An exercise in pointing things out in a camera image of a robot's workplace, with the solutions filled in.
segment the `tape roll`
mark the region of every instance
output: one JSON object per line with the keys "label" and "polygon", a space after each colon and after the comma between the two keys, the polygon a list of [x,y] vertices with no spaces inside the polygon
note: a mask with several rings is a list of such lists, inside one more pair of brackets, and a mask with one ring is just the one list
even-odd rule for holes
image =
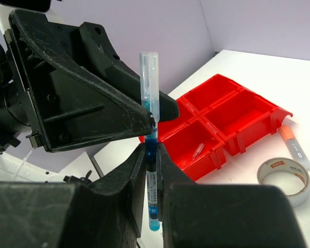
{"label": "tape roll", "polygon": [[264,178],[273,172],[288,172],[297,176],[303,183],[304,187],[298,193],[286,195],[290,204],[295,208],[302,205],[308,198],[310,185],[310,176],[308,171],[302,165],[288,158],[273,158],[265,161],[258,168],[257,181],[263,184]]}

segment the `metal screw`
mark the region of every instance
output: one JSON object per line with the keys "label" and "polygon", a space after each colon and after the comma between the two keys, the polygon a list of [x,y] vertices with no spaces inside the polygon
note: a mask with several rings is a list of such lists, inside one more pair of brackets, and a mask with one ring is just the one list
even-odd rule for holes
{"label": "metal screw", "polygon": [[56,96],[54,94],[48,94],[47,95],[47,101],[55,102],[56,101]]}

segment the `red plastic bin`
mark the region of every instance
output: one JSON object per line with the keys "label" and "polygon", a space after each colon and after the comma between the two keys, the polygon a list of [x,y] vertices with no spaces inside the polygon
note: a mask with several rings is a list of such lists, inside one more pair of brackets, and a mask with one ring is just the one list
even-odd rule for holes
{"label": "red plastic bin", "polygon": [[[230,155],[246,152],[263,136],[274,134],[287,115],[258,94],[222,75],[215,75],[177,100],[179,118],[159,123],[159,141],[173,162],[198,180],[226,162]],[[193,159],[197,147],[201,154]]]}
{"label": "red plastic bin", "polygon": [[223,101],[223,99],[239,89],[241,89],[241,85],[227,77],[217,74],[203,84],[195,87],[181,98],[191,109],[194,109],[200,114],[202,111]]}
{"label": "red plastic bin", "polygon": [[[201,143],[205,146],[200,155],[193,159],[193,154]],[[190,124],[181,126],[163,144],[172,161],[195,181],[216,168],[220,169],[226,162],[224,142],[201,118],[195,118]]]}
{"label": "red plastic bin", "polygon": [[202,114],[225,142],[230,155],[246,152],[250,146],[268,133],[274,134],[284,118],[291,115],[263,97],[242,89]]}

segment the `purple wall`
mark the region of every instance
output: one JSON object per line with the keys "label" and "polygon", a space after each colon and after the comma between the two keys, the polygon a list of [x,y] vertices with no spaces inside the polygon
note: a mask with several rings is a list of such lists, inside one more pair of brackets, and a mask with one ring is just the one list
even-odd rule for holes
{"label": "purple wall", "polygon": [[222,49],[310,60],[310,0],[201,0]]}

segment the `clear plastic cap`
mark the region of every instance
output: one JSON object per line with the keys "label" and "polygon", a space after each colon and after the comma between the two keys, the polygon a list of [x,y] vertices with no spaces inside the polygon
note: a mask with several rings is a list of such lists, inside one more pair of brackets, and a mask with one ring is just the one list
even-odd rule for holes
{"label": "clear plastic cap", "polygon": [[159,55],[157,52],[142,52],[140,55],[140,86],[143,107],[160,121]]}

